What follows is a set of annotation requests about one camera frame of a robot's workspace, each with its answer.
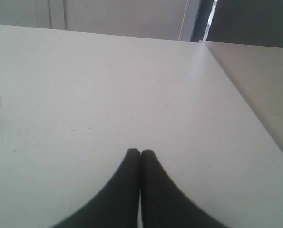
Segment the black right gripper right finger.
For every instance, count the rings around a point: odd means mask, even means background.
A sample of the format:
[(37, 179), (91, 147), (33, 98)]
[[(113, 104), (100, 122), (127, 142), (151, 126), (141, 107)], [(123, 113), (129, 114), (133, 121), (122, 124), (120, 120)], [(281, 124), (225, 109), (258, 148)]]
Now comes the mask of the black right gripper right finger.
[(154, 151), (141, 153), (141, 209), (145, 228), (222, 228), (170, 179)]

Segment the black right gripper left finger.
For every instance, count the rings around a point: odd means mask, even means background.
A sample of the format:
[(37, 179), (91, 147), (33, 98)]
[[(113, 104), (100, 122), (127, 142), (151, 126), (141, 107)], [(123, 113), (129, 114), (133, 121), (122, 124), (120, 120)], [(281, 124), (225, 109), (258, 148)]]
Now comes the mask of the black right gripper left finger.
[(107, 184), (86, 205), (55, 228), (136, 228), (141, 153), (128, 149)]

